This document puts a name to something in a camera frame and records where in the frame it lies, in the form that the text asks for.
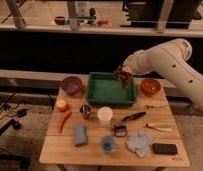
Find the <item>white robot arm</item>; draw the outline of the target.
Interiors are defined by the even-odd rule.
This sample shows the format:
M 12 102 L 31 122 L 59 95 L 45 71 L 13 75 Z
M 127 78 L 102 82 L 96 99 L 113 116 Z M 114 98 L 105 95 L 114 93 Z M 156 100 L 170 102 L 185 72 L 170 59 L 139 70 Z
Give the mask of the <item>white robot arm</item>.
M 203 75 L 187 63 L 191 55 L 191 44 L 177 38 L 134 52 L 124 60 L 122 68 L 133 75 L 158 73 L 203 111 Z

